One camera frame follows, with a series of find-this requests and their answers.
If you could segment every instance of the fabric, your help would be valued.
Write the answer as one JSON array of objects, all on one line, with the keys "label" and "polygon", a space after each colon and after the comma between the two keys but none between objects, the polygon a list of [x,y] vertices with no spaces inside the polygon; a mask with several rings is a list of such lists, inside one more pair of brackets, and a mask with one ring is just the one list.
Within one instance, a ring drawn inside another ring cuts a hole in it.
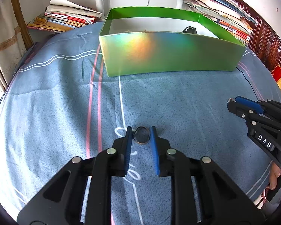
[{"label": "fabric", "polygon": [[26,49],[11,0],[0,0],[0,87],[6,89]]},{"label": "fabric", "polygon": [[[271,161],[247,137],[244,120],[227,110],[227,100],[240,95],[281,102],[280,89],[257,56],[247,49],[233,72],[109,78],[101,27],[98,22],[51,38],[3,96],[0,202],[8,213],[16,219],[72,157],[96,156],[124,136],[127,126],[155,125],[160,137],[187,156],[210,156],[255,200],[268,184]],[[133,143],[128,175],[112,179],[115,224],[170,224],[170,178],[155,176],[149,145]]]}]

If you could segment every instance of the triangular cutout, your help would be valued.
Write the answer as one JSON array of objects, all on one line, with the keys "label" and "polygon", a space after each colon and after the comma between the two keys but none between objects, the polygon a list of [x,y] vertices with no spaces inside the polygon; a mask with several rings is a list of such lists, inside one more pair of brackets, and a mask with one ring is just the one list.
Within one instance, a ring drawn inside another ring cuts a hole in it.
[{"label": "triangular cutout", "polygon": [[56,203],[61,201],[64,189],[70,177],[70,172],[65,171],[43,194],[45,199]]},{"label": "triangular cutout", "polygon": [[213,172],[213,177],[220,196],[224,200],[233,200],[237,198],[236,193],[226,184],[226,182],[216,172]]}]

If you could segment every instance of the curtain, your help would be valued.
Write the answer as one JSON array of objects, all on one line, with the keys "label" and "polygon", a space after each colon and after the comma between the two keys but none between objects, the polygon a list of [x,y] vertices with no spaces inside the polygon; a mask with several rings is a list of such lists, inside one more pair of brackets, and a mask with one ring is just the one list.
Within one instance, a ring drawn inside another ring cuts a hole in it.
[{"label": "curtain", "polygon": [[4,91],[26,48],[11,0],[0,0],[0,90]]}]

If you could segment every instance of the bed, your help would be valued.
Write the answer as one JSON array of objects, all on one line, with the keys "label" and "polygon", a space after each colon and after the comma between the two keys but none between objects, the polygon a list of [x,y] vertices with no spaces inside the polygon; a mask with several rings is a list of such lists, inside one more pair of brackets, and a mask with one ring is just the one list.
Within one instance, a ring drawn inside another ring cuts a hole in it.
[{"label": "bed", "polygon": [[[210,156],[255,200],[268,184],[271,160],[226,106],[238,95],[281,102],[257,56],[246,49],[232,72],[109,78],[102,25],[55,35],[33,58],[24,57],[0,101],[0,203],[11,217],[72,157],[96,156],[127,126],[155,125],[187,156]],[[170,224],[170,205],[170,179],[155,176],[149,145],[134,142],[128,175],[112,179],[113,224]]]}]

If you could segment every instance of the black wire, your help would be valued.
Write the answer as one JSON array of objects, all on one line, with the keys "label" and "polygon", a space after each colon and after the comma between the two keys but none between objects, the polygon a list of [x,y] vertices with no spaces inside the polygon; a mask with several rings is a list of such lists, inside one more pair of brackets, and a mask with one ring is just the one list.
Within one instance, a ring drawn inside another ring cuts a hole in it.
[{"label": "black wire", "polygon": [[[248,81],[248,79],[247,79],[246,76],[244,75],[243,71],[239,70],[238,68],[237,68],[237,70],[238,70],[239,72],[241,72],[242,75],[244,76],[244,78],[246,79],[246,81]],[[258,97],[257,97],[257,95],[256,95],[256,93],[255,93],[255,91],[254,91],[254,89],[253,89],[253,87],[252,87],[252,85],[251,85],[251,83],[250,83],[249,81],[248,81],[248,83],[250,84],[250,86],[251,86],[251,88],[252,88],[252,90],[253,90],[253,92],[254,92],[254,94],[255,94],[257,100],[259,100]]]}]

